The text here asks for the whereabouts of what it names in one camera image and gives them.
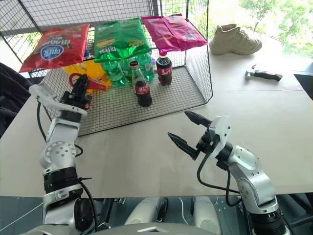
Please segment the wire mesh basket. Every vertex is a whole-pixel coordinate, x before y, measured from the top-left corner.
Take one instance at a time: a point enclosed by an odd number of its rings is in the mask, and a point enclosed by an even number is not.
[[[0,33],[22,63],[37,45],[42,32],[56,27],[90,23],[87,50],[93,54],[94,27],[112,20],[141,16],[169,16],[181,13],[195,29],[207,38],[208,0],[133,0],[123,3],[113,0],[2,0],[0,1]],[[158,58],[158,49],[143,25]],[[153,99],[148,108],[138,105],[131,85],[95,91],[87,117],[82,119],[80,135],[91,134],[130,123],[182,111],[206,104],[211,97],[212,84],[208,47],[169,52],[173,80],[162,86],[155,77],[150,86]],[[61,98],[70,91],[68,75],[62,69],[35,70],[31,77],[45,76],[43,81]],[[57,115],[48,110],[53,118]]]

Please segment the green soda bottle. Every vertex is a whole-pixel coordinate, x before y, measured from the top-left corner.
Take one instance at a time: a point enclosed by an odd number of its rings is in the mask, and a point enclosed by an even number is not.
[[[127,82],[120,65],[116,61],[102,62],[101,67],[106,72],[114,87],[121,87]]]
[[[152,67],[152,59],[149,53],[144,53],[137,56],[137,61],[140,65],[140,70],[142,71],[143,75],[147,82],[152,82],[155,74],[153,73]]]
[[[132,70],[129,64],[130,62],[135,61],[135,60],[136,60],[135,57],[121,60],[121,68],[123,70],[125,78],[127,79],[129,83],[132,83]]]

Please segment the red scissors handle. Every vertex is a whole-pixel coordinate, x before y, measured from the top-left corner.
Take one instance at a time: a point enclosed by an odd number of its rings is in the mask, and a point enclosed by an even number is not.
[[[74,83],[73,83],[73,77],[74,76],[81,76],[82,74],[80,73],[72,73],[70,76],[69,76],[69,84],[74,87]],[[102,90],[102,91],[106,91],[107,90],[107,87],[105,85],[102,85],[102,84],[99,84],[99,83],[96,83],[94,81],[92,81],[91,79],[89,79],[89,86],[88,86],[88,89],[94,89],[94,90]]]

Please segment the shoelace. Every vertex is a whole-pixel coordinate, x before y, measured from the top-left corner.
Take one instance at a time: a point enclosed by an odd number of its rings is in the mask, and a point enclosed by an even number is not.
[[[247,40],[250,40],[249,36],[243,30],[241,31],[237,30],[236,33],[239,34],[242,38],[246,38]]]

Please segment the white shoe sole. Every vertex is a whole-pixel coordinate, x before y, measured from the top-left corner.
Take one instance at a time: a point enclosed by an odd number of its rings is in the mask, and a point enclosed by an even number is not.
[[[212,41],[209,43],[209,47],[210,47],[211,52],[215,55],[223,55],[229,52],[232,52],[238,55],[251,55],[253,53],[256,53],[258,50],[262,48],[262,42],[260,41],[260,43],[254,49],[247,50],[247,51],[238,51],[237,49],[232,48],[232,47],[225,47],[225,46],[223,47],[221,45],[213,44]]]

